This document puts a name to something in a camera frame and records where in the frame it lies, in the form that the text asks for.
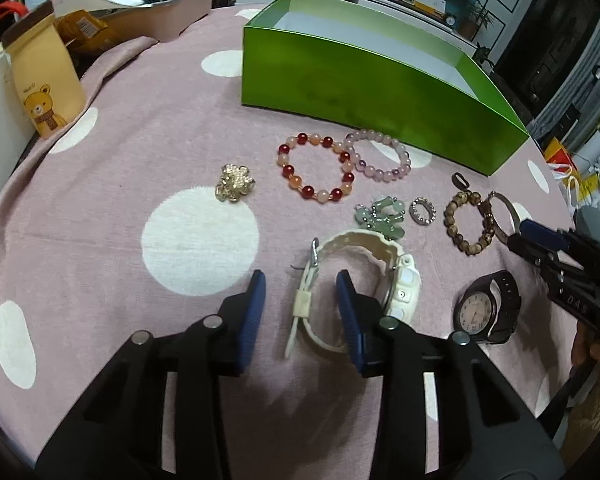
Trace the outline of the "person's right hand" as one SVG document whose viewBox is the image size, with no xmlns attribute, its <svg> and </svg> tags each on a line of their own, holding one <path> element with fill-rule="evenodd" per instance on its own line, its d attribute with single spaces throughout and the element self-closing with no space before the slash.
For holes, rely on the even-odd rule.
<svg viewBox="0 0 600 480">
<path fill-rule="evenodd" d="M 596 339 L 592 330 L 582 322 L 577 322 L 577 333 L 571 349 L 571 364 L 580 366 L 588 358 L 600 362 L 600 339 Z"/>
</svg>

